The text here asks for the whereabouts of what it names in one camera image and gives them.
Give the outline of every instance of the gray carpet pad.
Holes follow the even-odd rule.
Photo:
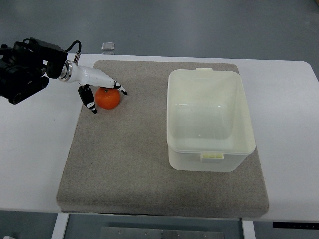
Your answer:
[[[166,97],[175,69],[232,64],[98,61],[127,90],[113,110],[82,108],[61,179],[64,212],[260,217],[269,202],[257,149],[233,172],[178,171],[168,161]]]

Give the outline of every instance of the orange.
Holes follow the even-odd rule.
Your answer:
[[[104,109],[111,110],[120,102],[120,93],[117,89],[102,88],[95,93],[95,103]]]

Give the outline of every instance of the translucent plastic box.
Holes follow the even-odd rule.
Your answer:
[[[167,143],[178,170],[231,172],[256,147],[241,77],[175,70],[168,78]]]

